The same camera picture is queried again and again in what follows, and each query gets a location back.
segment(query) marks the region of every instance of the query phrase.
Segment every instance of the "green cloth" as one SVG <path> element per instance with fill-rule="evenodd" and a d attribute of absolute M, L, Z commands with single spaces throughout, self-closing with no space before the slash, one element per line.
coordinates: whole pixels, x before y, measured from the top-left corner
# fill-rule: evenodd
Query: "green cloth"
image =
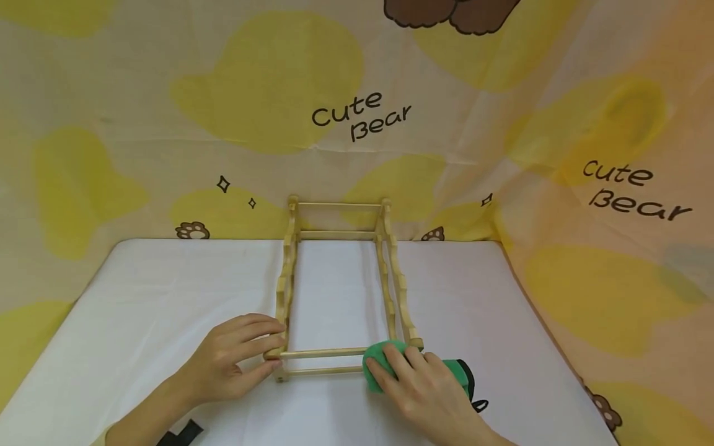
<path fill-rule="evenodd" d="M 382 351 L 384 345 L 388 343 L 397 347 L 397 350 L 399 350 L 402 355 L 404 354 L 404 350 L 406 350 L 407 348 L 407 344 L 401 342 L 400 340 L 386 340 L 381 343 L 376 343 L 375 345 L 370 346 L 367 351 L 365 351 L 364 356 L 362 357 L 362 369 L 364 370 L 364 377 L 367 379 L 367 388 L 371 392 L 384 393 L 382 387 L 380 387 L 377 383 L 377 380 L 374 379 L 372 372 L 370 372 L 367 368 L 367 358 L 374 358 L 377 363 L 379 363 L 379 365 L 381 365 L 382 368 L 386 370 L 390 375 L 392 375 L 394 378 L 397 377 L 396 373 L 394 373 L 394 369 L 391 365 L 389 365 L 387 357 Z M 449 370 L 451 370 L 453 375 L 456 377 L 458 383 L 461 384 L 461 387 L 463 387 L 463 391 L 466 392 L 466 394 L 468 395 L 468 376 L 466 375 L 466 371 L 463 369 L 463 367 L 461 367 L 461 364 L 459 364 L 458 361 L 455 359 L 447 359 L 443 361 L 444 364 L 446 364 L 446 367 L 448 367 Z"/>

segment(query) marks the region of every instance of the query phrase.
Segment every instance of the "yellow pattern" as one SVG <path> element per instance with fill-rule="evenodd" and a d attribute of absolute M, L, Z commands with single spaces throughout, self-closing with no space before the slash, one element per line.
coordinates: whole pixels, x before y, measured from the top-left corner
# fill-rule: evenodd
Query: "yellow pattern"
<path fill-rule="evenodd" d="M 434 188 L 446 163 L 436 155 L 403 155 L 367 173 L 342 199 L 345 203 L 392 200 L 392 221 L 419 221 L 434 207 Z M 356 227 L 373 224 L 370 213 L 342 213 Z"/>
<path fill-rule="evenodd" d="M 522 81 L 548 53 L 579 0 L 524 0 L 494 34 L 464 36 L 449 23 L 414 30 L 422 51 L 474 88 L 502 91 Z"/>
<path fill-rule="evenodd" d="M 681 404 L 629 382 L 592 382 L 623 419 L 615 436 L 623 446 L 711 446 L 714 432 Z"/>
<path fill-rule="evenodd" d="M 72 304 L 48 300 L 0 314 L 0 411 L 52 339 Z"/>
<path fill-rule="evenodd" d="M 88 37 L 104 26 L 117 0 L 0 0 L 0 18 L 48 34 Z"/>
<path fill-rule="evenodd" d="M 81 259 L 102 223 L 149 201 L 136 181 L 114 170 L 102 142 L 83 128 L 55 130 L 36 143 L 34 156 L 45 243 L 58 257 Z"/>
<path fill-rule="evenodd" d="M 665 114 L 664 94 L 648 79 L 588 81 L 516 122 L 506 153 L 558 183 L 581 184 L 595 178 L 583 175 L 589 161 L 608 169 L 634 161 L 660 133 Z"/>
<path fill-rule="evenodd" d="M 255 200 L 255 208 L 248 202 Z M 226 193 L 218 188 L 201 189 L 180 197 L 171 208 L 171 221 L 200 221 L 211 238 L 267 238 L 285 236 L 288 211 L 249 191 L 230 186 Z"/>
<path fill-rule="evenodd" d="M 614 251 L 551 245 L 530 257 L 526 290 L 574 335 L 615 355 L 641 355 L 656 323 L 707 302 L 684 275 Z"/>
<path fill-rule="evenodd" d="M 270 11 L 248 20 L 205 76 L 171 86 L 178 107 L 213 135 L 263 153 L 295 153 L 331 127 L 318 108 L 351 103 L 363 75 L 357 40 L 307 11 Z"/>

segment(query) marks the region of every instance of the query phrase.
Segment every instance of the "wooden dowel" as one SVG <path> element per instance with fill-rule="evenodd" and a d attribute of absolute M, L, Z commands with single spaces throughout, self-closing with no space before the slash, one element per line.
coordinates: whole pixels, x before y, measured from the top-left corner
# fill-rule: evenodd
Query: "wooden dowel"
<path fill-rule="evenodd" d="M 301 230 L 302 240 L 374 240 L 372 230 Z"/>
<path fill-rule="evenodd" d="M 337 373 L 362 373 L 362 367 L 355 365 L 353 367 L 307 368 L 288 370 L 287 372 L 290 376 L 335 375 Z"/>
<path fill-rule="evenodd" d="M 295 352 L 281 352 L 280 359 L 300 358 L 334 358 L 336 356 L 362 356 L 367 347 L 359 348 L 326 348 L 323 350 L 297 350 Z"/>
<path fill-rule="evenodd" d="M 337 208 L 339 211 L 379 211 L 381 204 L 371 203 L 310 203 L 301 201 L 298 206 L 305 208 Z"/>

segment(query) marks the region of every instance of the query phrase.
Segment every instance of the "finger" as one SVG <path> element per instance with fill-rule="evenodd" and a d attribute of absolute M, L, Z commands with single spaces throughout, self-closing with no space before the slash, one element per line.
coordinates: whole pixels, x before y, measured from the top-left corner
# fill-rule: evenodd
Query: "finger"
<path fill-rule="evenodd" d="M 382 388 L 392 401 L 398 402 L 401 398 L 404 398 L 404 390 L 400 387 L 399 381 L 394 379 L 394 376 L 384 370 L 374 358 L 367 358 L 366 363 L 367 368 L 372 373 L 372 376 L 374 376 L 379 387 Z"/>
<path fill-rule="evenodd" d="M 226 340 L 230 343 L 242 344 L 261 336 L 282 333 L 283 331 L 285 331 L 285 325 L 277 321 L 258 322 L 241 327 L 227 334 Z"/>
<path fill-rule="evenodd" d="M 446 367 L 446 364 L 439 358 L 437 355 L 434 355 L 432 352 L 427 352 L 424 353 L 424 360 L 429 364 L 430 367 L 440 370 L 441 372 L 447 371 L 450 372 L 448 367 Z"/>
<path fill-rule="evenodd" d="M 285 345 L 285 338 L 280 335 L 270 335 L 267 338 L 260 338 L 243 343 L 235 347 L 229 357 L 232 362 L 237 363 L 242 360 L 262 355 L 268 350 L 279 348 Z"/>
<path fill-rule="evenodd" d="M 392 344 L 386 344 L 383 348 L 384 355 L 387 357 L 389 365 L 392 366 L 400 381 L 413 382 L 414 369 L 409 365 L 404 355 L 399 349 Z"/>
<path fill-rule="evenodd" d="M 247 315 L 238 316 L 233 319 L 228 319 L 226 322 L 217 325 L 214 330 L 220 333 L 227 333 L 233 330 L 237 330 L 240 327 L 245 327 L 246 325 L 258 322 L 278 322 L 278 320 L 268 315 L 249 313 Z"/>
<path fill-rule="evenodd" d="M 406 356 L 406 359 L 409 361 L 409 364 L 411 364 L 411 367 L 414 370 L 426 370 L 426 368 L 428 368 L 429 366 L 429 364 L 426 363 L 424 356 L 416 347 L 407 347 L 406 350 L 404 350 L 404 355 Z"/>
<path fill-rule="evenodd" d="M 280 360 L 270 360 L 256 366 L 250 372 L 242 374 L 236 379 L 236 387 L 233 389 L 233 396 L 236 398 L 242 397 L 246 393 L 254 389 L 258 384 L 265 381 L 271 375 L 273 370 L 280 367 Z"/>

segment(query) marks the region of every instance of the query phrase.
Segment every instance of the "bear paw print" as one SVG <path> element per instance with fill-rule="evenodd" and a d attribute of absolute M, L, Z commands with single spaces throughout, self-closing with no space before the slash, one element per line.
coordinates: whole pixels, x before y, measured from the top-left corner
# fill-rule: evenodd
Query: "bear paw print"
<path fill-rule="evenodd" d="M 444 241 L 446 238 L 444 237 L 444 227 L 439 226 L 438 228 L 432 229 L 426 234 L 422 235 L 421 241 L 426 242 L 426 241 Z"/>
<path fill-rule="evenodd" d="M 462 34 L 497 32 L 521 0 L 384 0 L 384 15 L 403 28 L 444 21 Z"/>
<path fill-rule="evenodd" d="M 610 429 L 610 432 L 615 432 L 615 429 L 623 425 L 623 419 L 619 413 L 617 413 L 612 407 L 610 407 L 610 402 L 596 393 L 592 393 L 589 388 L 585 387 L 585 391 L 590 396 L 590 399 L 595 403 L 595 406 L 600 410 L 600 414 L 605 420 L 605 424 Z"/>
<path fill-rule="evenodd" d="M 211 238 L 211 233 L 209 233 L 206 226 L 200 221 L 194 221 L 193 223 L 183 222 L 178 228 L 176 228 L 176 235 L 178 238 L 184 240 L 191 240 L 192 238 Z"/>

